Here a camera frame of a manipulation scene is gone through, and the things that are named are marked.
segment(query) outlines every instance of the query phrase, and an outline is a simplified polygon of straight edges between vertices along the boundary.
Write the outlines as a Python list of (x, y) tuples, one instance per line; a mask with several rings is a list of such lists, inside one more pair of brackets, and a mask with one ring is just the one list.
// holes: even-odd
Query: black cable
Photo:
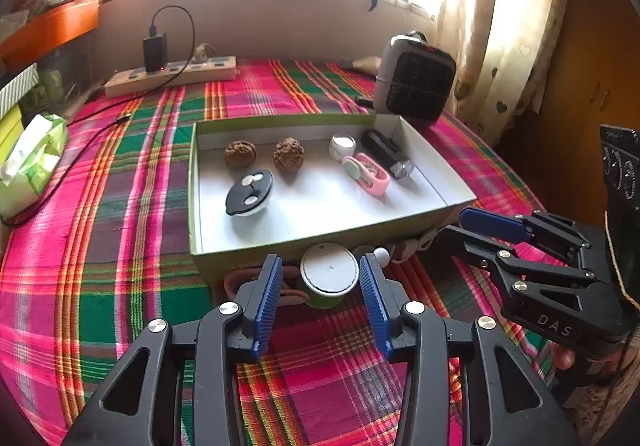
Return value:
[(596, 420), (594, 421), (593, 426), (591, 427), (590, 437), (592, 441), (593, 441), (593, 438), (595, 437), (594, 434), (598, 430), (598, 427), (600, 426), (600, 422), (604, 417), (604, 413), (607, 410), (609, 401), (613, 396), (613, 391), (616, 387), (616, 383), (620, 380), (620, 374), (622, 372), (622, 365), (625, 363), (626, 353), (629, 350), (629, 347), (631, 346), (631, 341), (633, 340), (633, 337), (636, 334), (636, 331), (638, 330), (639, 326), (640, 326), (640, 322), (636, 323), (633, 330), (631, 330), (626, 337), (625, 344), (622, 347), (622, 352), (620, 352), (620, 359), (618, 360), (618, 364), (616, 365), (616, 369), (613, 374), (613, 379), (611, 380), (611, 384), (609, 386), (609, 389), (607, 390), (607, 395), (605, 396), (604, 401), (602, 402), (602, 406), (600, 407), (600, 410), (598, 410), (598, 415), (596, 417)]
[(138, 94), (137, 96), (134, 96), (134, 97), (129, 98), (127, 100), (122, 100), (122, 101), (119, 101), (119, 102), (116, 102), (116, 103), (111, 103), (111, 105), (105, 106), (104, 108), (100, 108), (99, 110), (96, 110), (94, 113), (89, 114), (88, 116), (84, 116), (84, 118), (74, 119), (67, 126), (72, 126), (73, 124), (76, 124), (76, 122), (81, 122), (81, 121), (85, 121), (87, 119), (90, 119), (93, 116), (96, 116), (97, 114), (100, 114), (101, 112), (104, 112), (105, 110), (109, 110), (110, 108), (113, 108), (114, 106), (124, 105), (125, 103), (129, 103), (130, 101), (138, 100), (140, 98), (144, 98), (145, 96), (153, 94), (154, 92), (158, 92), (158, 90), (163, 89), (165, 86), (167, 86), (169, 83), (171, 83), (173, 80), (175, 80), (180, 74), (182, 74), (187, 69), (187, 67), (189, 66), (189, 63), (191, 63), (191, 59), (193, 58), (193, 52), (196, 50), (196, 25), (195, 25), (195, 22), (193, 21), (193, 16), (191, 15), (191, 13), (188, 10), (186, 10), (183, 6), (173, 6), (173, 5), (171, 5), (171, 6), (161, 7), (160, 9), (158, 9), (154, 13), (153, 18), (151, 19), (151, 26), (149, 27), (149, 34), (151, 34), (152, 30), (153, 31), (156, 30), (155, 22), (156, 22), (156, 16), (158, 15), (158, 13), (160, 11), (162, 11), (162, 10), (169, 9), (169, 8), (175, 8), (175, 9), (183, 10), (188, 15), (189, 20), (191, 20), (191, 53), (190, 53), (189, 57), (187, 58), (187, 63), (184, 64), (184, 66), (178, 71), (177, 74), (174, 74), (167, 81), (165, 81), (161, 85), (158, 85), (154, 89), (147, 90), (147, 91), (143, 92), (142, 94)]
[(129, 119), (131, 118), (131, 114), (125, 114), (123, 116), (121, 116), (120, 118), (116, 119), (115, 121), (111, 121), (107, 126), (102, 127), (100, 130), (98, 130), (95, 134), (93, 134), (92, 138), (89, 139), (89, 142), (84, 145), (82, 147), (82, 150), (80, 150), (80, 152), (78, 152), (78, 155), (76, 155), (73, 159), (73, 161), (71, 161), (71, 163), (69, 163), (69, 166), (66, 167), (66, 170), (64, 171), (64, 173), (62, 174), (62, 177), (60, 177), (60, 180), (56, 183), (56, 185), (51, 189), (51, 191), (49, 192), (49, 194), (45, 197), (45, 199), (36, 204), (35, 207), (31, 208), (31, 213), (29, 213), (27, 216), (25, 216), (22, 220), (20, 220), (19, 222), (15, 222), (15, 218), (19, 217), (21, 214), (23, 214), (25, 211), (29, 210), (30, 208), (27, 208), (26, 210), (24, 210), (21, 213), (18, 213), (16, 216), (12, 217), (13, 220), (4, 220), (2, 218), (2, 216), (0, 216), (0, 222), (2, 222), (5, 226), (7, 226), (8, 228), (20, 228), (23, 225), (25, 225), (27, 222), (29, 222), (31, 219), (33, 219), (33, 217), (35, 217), (40, 210), (51, 200), (51, 198), (53, 197), (53, 195), (55, 194), (56, 191), (58, 191), (58, 188), (60, 188), (60, 185), (62, 184), (62, 181), (65, 179), (65, 177), (69, 174), (69, 172), (71, 171), (71, 169), (73, 168), (73, 166), (76, 165), (76, 163), (80, 160), (80, 158), (84, 155), (84, 152), (86, 152), (86, 150), (92, 145), (92, 143), (97, 139), (98, 136), (100, 136), (101, 133), (109, 130), (111, 127), (113, 126), (117, 126), (119, 124), (122, 124), (125, 121), (129, 121)]

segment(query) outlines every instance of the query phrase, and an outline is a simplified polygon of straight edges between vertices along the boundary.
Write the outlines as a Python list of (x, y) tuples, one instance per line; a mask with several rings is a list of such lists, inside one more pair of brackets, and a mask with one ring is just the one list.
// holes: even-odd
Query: white lid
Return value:
[(358, 283), (358, 261), (338, 244), (318, 244), (306, 250), (300, 262), (306, 286), (320, 296), (344, 296)]
[(356, 151), (356, 141), (346, 134), (335, 134), (329, 142), (329, 155), (336, 161), (343, 157), (353, 155)]

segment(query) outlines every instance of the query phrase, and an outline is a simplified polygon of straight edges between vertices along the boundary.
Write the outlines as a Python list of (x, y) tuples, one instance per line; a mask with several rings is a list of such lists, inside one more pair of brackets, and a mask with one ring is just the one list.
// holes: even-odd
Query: wall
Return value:
[(517, 118), (497, 147), (550, 212), (603, 226), (599, 126), (640, 129), (639, 62), (629, 0), (568, 0), (540, 114)]
[[(110, 0), (100, 6), (92, 33), (94, 77), (143, 66), (142, 38), (154, 12), (167, 4), (186, 7), (196, 23), (196, 44), (242, 58), (339, 60), (381, 55), (388, 40), (411, 29), (433, 38), (430, 18), (381, 0)], [(168, 35), (169, 60), (184, 59), (191, 25), (180, 10), (156, 21)]]

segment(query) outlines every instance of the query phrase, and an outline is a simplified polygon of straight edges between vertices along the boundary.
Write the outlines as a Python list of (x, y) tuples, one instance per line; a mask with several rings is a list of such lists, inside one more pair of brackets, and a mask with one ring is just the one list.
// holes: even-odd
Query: bed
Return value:
[[(374, 81), (336, 64), (251, 60), (231, 82), (173, 87), (131, 100), (70, 127), (55, 184), (88, 139), (123, 113), (84, 154), (51, 202), (14, 230), (0, 274), (0, 375), (51, 445), (62, 441), (127, 344), (153, 318), (172, 324), (212, 308), (189, 254), (187, 171), (191, 125), (201, 119), (267, 114), (362, 112)], [(85, 105), (85, 116), (114, 100)], [(470, 130), (444, 114), (424, 137), (478, 198), (502, 214), (540, 203)], [(526, 244), (518, 253), (548, 260)], [(500, 316), (484, 272), (436, 249), (385, 273), (440, 315), (498, 320), (549, 381), (550, 344)], [(450, 443), (462, 442), (458, 364), (450, 362)], [(186, 373), (182, 441), (191, 444), (193, 371)], [(238, 368), (251, 445), (386, 445), (396, 433), (404, 365), (375, 349), (359, 292), (327, 311), (278, 309), (268, 353)]]

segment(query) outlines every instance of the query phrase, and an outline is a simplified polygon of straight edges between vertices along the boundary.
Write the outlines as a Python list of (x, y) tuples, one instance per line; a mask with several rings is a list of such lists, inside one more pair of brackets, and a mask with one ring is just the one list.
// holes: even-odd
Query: walnut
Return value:
[(280, 171), (297, 171), (305, 161), (305, 149), (297, 139), (287, 137), (276, 145), (273, 163)]
[(225, 148), (225, 163), (230, 168), (247, 168), (255, 162), (255, 145), (249, 141), (230, 142)]

